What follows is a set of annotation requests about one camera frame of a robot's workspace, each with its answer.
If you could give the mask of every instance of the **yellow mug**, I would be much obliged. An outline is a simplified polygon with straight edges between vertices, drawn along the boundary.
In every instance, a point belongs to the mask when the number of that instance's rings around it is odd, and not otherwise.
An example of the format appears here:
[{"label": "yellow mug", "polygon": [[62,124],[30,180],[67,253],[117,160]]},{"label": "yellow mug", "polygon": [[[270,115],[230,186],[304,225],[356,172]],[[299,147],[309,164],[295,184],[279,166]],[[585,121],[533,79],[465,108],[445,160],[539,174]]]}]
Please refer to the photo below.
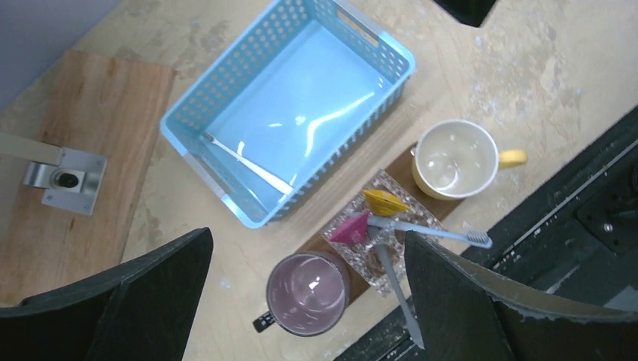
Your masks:
[{"label": "yellow mug", "polygon": [[464,199],[487,188],[500,169],[523,165],[522,149],[499,152],[494,138],[467,120],[446,120],[428,129],[412,151],[412,177],[436,199]]}]

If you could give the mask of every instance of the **pink mug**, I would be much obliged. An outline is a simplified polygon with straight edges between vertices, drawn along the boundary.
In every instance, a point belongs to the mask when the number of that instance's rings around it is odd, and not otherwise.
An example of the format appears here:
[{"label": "pink mug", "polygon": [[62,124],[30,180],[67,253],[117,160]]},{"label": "pink mug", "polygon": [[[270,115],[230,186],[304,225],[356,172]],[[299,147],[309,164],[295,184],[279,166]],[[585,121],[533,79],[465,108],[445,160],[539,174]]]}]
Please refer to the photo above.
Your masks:
[{"label": "pink mug", "polygon": [[350,277],[343,261],[327,252],[294,253],[272,270],[266,286],[270,311],[253,322],[258,332],[278,323],[308,337],[331,329],[348,306]]}]

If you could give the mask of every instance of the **blue plastic basket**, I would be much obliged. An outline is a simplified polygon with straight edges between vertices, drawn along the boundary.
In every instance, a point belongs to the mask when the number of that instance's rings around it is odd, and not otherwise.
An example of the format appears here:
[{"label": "blue plastic basket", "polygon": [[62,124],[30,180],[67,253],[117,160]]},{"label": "blue plastic basket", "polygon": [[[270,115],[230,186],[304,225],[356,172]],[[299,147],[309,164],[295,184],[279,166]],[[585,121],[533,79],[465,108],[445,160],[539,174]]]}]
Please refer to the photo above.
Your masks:
[{"label": "blue plastic basket", "polygon": [[414,69],[413,55],[349,2],[280,0],[166,113],[161,130],[237,218],[258,228],[281,219],[370,129]]}]

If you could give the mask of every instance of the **grey handle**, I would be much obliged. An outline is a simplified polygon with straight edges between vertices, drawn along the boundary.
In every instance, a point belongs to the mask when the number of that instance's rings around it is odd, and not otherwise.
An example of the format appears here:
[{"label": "grey handle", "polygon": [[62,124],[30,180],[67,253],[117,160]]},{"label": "grey handle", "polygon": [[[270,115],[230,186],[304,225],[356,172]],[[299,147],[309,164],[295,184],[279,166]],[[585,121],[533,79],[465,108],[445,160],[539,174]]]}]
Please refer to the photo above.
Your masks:
[{"label": "grey handle", "polygon": [[399,305],[401,305],[401,310],[403,311],[403,316],[406,318],[406,326],[408,327],[408,332],[410,332],[410,336],[412,337],[412,341],[419,346],[420,349],[424,349],[425,345],[423,343],[423,336],[421,335],[421,329],[419,329],[417,320],[412,315],[410,311],[410,307],[408,306],[408,302],[406,301],[406,297],[403,295],[403,291],[401,290],[401,284],[399,284],[399,280],[396,278],[396,273],[394,273],[394,267],[392,266],[392,260],[390,259],[390,254],[387,252],[386,244],[377,244],[375,246],[375,250],[377,251],[377,256],[383,268],[385,268],[385,273],[387,274],[387,278],[390,279],[390,284],[392,288],[394,288],[394,292],[396,293],[396,297],[399,299]]},{"label": "grey handle", "polygon": [[62,148],[0,132],[0,154],[16,156],[38,163],[59,165],[62,159]]},{"label": "grey handle", "polygon": [[378,40],[379,35],[383,34],[383,29],[372,21],[367,15],[357,9],[348,0],[334,0],[336,7],[357,24],[363,31],[367,32],[374,39]]}]

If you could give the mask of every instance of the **toothbrush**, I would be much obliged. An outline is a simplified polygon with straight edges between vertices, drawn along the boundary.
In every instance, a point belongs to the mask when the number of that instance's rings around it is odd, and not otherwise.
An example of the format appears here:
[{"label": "toothbrush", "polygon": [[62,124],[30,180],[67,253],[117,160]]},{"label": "toothbrush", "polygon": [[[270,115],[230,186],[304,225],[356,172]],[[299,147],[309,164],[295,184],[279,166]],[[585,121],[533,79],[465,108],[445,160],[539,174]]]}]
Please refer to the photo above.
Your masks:
[{"label": "toothbrush", "polygon": [[250,160],[245,159],[243,156],[240,156],[239,154],[233,152],[232,150],[230,150],[230,148],[221,144],[221,142],[219,142],[214,136],[208,134],[207,132],[204,132],[202,136],[206,140],[210,141],[213,145],[217,145],[223,151],[231,155],[233,158],[237,159],[241,164],[245,165],[246,168],[253,171],[254,174],[257,174],[261,179],[265,180],[266,183],[270,184],[279,192],[285,195],[291,194],[293,192],[293,188],[288,183],[279,179],[276,175],[268,172],[264,168],[259,167],[257,164],[251,162]]},{"label": "toothbrush", "polygon": [[[379,228],[374,226],[368,226],[368,237],[374,238],[379,232]],[[396,297],[399,299],[399,305],[401,305],[401,311],[403,311],[403,316],[406,318],[406,327],[412,337],[412,342],[414,342],[420,349],[424,349],[425,345],[423,343],[423,336],[421,335],[421,329],[419,329],[417,320],[412,315],[410,311],[410,307],[408,306],[408,302],[406,301],[405,295],[403,295],[403,291],[401,290],[401,285],[399,284],[399,280],[396,278],[396,273],[394,273],[394,267],[392,266],[392,260],[390,259],[390,254],[387,252],[388,245],[385,243],[375,244],[375,251],[377,253],[377,257],[379,262],[383,268],[385,268],[385,273],[387,278],[390,280],[390,285],[394,289],[394,293]]]},{"label": "toothbrush", "polygon": [[379,217],[371,214],[368,216],[368,224],[370,226],[390,228],[397,231],[414,231],[424,233],[426,235],[436,235],[439,237],[456,239],[458,241],[463,241],[467,244],[471,244],[472,246],[480,248],[492,248],[492,239],[485,232],[469,231],[465,235],[462,235],[460,233],[441,231],[438,229],[419,226],[417,224],[408,222],[395,221],[391,218]]}]

